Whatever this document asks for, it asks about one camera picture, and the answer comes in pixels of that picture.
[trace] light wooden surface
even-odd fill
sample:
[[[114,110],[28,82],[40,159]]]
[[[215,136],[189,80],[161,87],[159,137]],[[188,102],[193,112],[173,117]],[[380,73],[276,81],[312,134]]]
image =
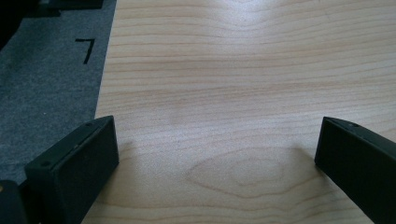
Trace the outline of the light wooden surface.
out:
[[[394,0],[119,0],[84,223],[371,223],[313,162],[323,116],[396,140]]]

